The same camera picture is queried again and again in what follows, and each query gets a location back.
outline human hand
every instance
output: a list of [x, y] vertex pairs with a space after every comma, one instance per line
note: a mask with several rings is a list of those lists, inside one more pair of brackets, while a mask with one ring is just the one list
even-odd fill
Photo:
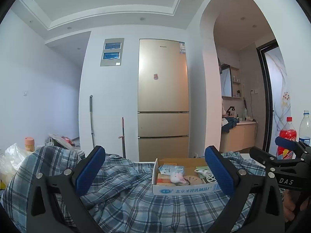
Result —
[[[308, 205], [308, 198], [301, 204], [300, 211], [303, 211], [307, 208]], [[288, 221], [292, 221], [295, 218], [295, 214], [293, 213], [295, 209], [295, 204], [292, 200], [291, 191], [285, 190], [284, 191], [284, 201], [283, 201], [283, 212], [284, 212], [284, 219], [287, 223]]]

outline blue panel window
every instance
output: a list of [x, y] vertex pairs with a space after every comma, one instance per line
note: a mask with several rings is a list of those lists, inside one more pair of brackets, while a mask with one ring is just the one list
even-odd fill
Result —
[[106, 43], [105, 50], [120, 49], [121, 43]]
[[105, 52], [103, 60], [117, 60], [120, 58], [119, 52]]

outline blue plaid fabric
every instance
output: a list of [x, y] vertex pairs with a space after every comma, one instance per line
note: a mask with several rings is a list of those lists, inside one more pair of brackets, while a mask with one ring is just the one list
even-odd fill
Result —
[[[254, 160], [239, 153], [223, 154], [238, 169], [256, 175], [265, 171]], [[1, 204], [21, 232], [26, 232], [27, 197], [31, 180], [42, 172], [58, 175], [73, 169], [77, 153], [57, 147], [41, 147], [26, 158], [5, 190]], [[118, 155], [106, 154], [106, 161], [81, 201], [104, 232], [206, 232], [229, 201], [222, 191], [185, 196], [156, 196], [152, 193], [153, 164], [137, 164]], [[250, 194], [232, 231], [239, 229], [254, 199]], [[66, 221], [74, 223], [61, 197]]]

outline white cardboard box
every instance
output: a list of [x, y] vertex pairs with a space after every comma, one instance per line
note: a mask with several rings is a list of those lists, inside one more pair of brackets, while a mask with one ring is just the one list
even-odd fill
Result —
[[204, 158], [166, 158], [156, 159], [152, 173], [152, 192], [154, 195], [194, 195], [206, 194], [221, 190], [217, 182], [188, 185], [188, 186], [162, 186], [157, 185], [158, 168], [165, 163], [177, 163], [178, 166], [185, 167], [185, 175], [197, 176], [194, 172], [196, 166], [207, 166]]

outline gold refrigerator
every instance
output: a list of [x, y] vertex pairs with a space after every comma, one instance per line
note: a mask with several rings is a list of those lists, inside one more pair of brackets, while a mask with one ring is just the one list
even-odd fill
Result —
[[187, 158], [188, 76], [184, 43], [141, 39], [138, 69], [139, 161]]

